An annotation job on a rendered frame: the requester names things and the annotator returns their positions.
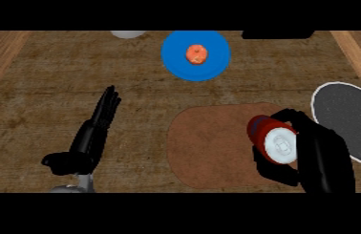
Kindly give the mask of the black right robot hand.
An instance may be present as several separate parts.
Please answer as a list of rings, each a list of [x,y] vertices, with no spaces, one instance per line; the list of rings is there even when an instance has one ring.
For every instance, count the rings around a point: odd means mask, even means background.
[[[252,145],[259,175],[285,185],[302,185],[308,193],[353,193],[355,178],[343,138],[316,124],[302,111],[283,109],[271,115],[277,124],[291,123],[296,132],[297,168],[271,160]]]

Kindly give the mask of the orange fruit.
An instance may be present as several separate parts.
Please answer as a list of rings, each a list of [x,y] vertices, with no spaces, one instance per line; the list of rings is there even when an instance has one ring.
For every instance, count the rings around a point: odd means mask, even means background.
[[[201,65],[207,59],[207,49],[200,44],[193,44],[185,50],[185,60],[191,65]]]

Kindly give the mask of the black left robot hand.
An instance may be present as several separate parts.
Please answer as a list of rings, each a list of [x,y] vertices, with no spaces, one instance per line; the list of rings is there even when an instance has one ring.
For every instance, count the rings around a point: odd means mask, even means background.
[[[115,86],[110,86],[101,94],[91,118],[76,132],[69,151],[47,154],[41,160],[41,164],[50,168],[54,175],[92,173],[101,158],[119,102]]]

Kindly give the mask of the dark grey pan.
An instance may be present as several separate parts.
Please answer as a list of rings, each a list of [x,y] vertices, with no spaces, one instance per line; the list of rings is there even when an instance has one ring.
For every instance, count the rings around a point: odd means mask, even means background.
[[[361,88],[334,81],[316,87],[312,119],[344,139],[349,157],[361,163]]]

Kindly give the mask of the white bowl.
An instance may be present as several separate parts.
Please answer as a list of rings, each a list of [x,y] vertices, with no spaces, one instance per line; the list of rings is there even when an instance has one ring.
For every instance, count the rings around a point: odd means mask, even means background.
[[[144,31],[112,31],[112,35],[120,39],[137,38],[144,33]]]

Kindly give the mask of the blue plate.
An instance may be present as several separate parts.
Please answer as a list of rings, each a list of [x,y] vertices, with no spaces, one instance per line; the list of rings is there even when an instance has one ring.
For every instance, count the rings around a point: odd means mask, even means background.
[[[163,40],[160,58],[171,74],[187,81],[206,81],[225,70],[231,50],[216,31],[173,31]]]

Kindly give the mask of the black appliance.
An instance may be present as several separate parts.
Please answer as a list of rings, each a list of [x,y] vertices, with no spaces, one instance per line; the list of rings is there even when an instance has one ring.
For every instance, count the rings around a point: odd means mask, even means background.
[[[243,39],[306,39],[312,36],[312,31],[296,32],[260,32],[243,31]]]

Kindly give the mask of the brown cutting board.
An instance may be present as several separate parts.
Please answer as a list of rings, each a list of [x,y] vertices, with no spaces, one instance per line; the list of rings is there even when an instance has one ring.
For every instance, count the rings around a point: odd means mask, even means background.
[[[166,155],[179,181],[196,189],[299,184],[296,164],[253,157],[247,123],[278,112],[272,103],[199,106],[175,116],[166,135]]]

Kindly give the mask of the red can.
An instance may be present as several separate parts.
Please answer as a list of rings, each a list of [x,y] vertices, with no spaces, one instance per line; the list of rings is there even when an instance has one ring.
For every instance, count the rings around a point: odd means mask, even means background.
[[[296,131],[281,121],[259,115],[246,126],[249,140],[272,164],[288,164],[297,159]]]

